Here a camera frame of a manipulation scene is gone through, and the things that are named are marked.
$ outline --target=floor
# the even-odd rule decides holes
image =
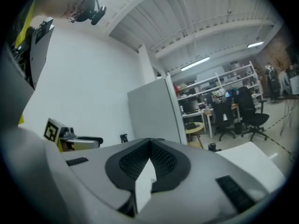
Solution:
[[[292,170],[294,156],[297,154],[298,149],[298,134],[299,134],[299,104],[293,110],[293,120],[292,125],[286,125],[282,135],[280,136],[280,130],[282,127],[284,116],[285,101],[281,101],[276,104],[265,103],[264,113],[268,114],[270,117],[268,121],[263,125],[265,128],[265,134],[269,138],[266,141],[264,138],[258,134],[255,134],[253,138],[253,143],[259,147],[272,161],[273,163],[281,170],[281,172],[287,177]],[[251,134],[246,134],[242,138],[240,135],[236,135],[236,138],[233,139],[229,135],[224,135],[222,140],[219,142],[219,134],[214,135],[211,139],[207,133],[203,131],[200,133],[200,139],[204,146],[204,149],[208,149],[210,143],[216,143],[217,149],[229,149],[241,145],[243,143],[250,141]]]

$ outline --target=headphones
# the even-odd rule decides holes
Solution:
[[[97,3],[98,10],[95,11],[95,3]],[[92,20],[92,25],[96,25],[99,20],[105,15],[106,7],[99,5],[99,0],[93,0],[89,7],[87,7],[76,19],[78,22],[86,21],[87,19]]]

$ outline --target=ceiling light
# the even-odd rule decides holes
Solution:
[[[252,43],[252,44],[249,44],[249,45],[247,46],[247,48],[257,47],[257,46],[260,46],[260,45],[262,45],[262,44],[263,44],[263,42]]]
[[[191,65],[187,65],[187,66],[185,66],[184,68],[182,68],[182,71],[185,71],[185,70],[187,70],[187,69],[189,69],[189,68],[191,68],[191,67],[193,67],[193,66],[196,66],[196,65],[198,65],[198,64],[200,64],[200,63],[203,63],[203,62],[206,62],[206,61],[208,61],[208,60],[210,60],[210,57],[209,57],[209,56],[206,57],[206,58],[204,58],[204,59],[202,59],[202,60],[200,60],[200,61],[197,61],[197,62],[195,62],[195,63],[192,63]]]

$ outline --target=office chair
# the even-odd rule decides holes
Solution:
[[[233,124],[234,116],[232,111],[232,100],[228,98],[225,102],[221,102],[219,104],[212,102],[212,108],[214,109],[214,113],[216,115],[216,124],[220,127],[221,135],[219,137],[219,141],[225,134],[231,135],[235,139],[235,135],[227,129],[228,126]]]
[[[252,133],[250,141],[252,141],[253,136],[258,133],[264,136],[265,140],[267,140],[267,135],[264,134],[264,128],[260,127],[269,118],[268,114],[263,114],[263,104],[265,100],[259,101],[262,104],[261,113],[256,113],[256,108],[253,103],[253,98],[249,89],[245,86],[239,88],[239,95],[238,95],[238,103],[240,109],[240,115],[243,117],[244,124],[251,125],[248,131],[245,131],[241,134],[243,137],[246,133]]]

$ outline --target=ceiling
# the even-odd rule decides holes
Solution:
[[[145,45],[171,75],[264,41],[280,19],[267,0],[99,1],[107,6],[101,33],[136,52]]]

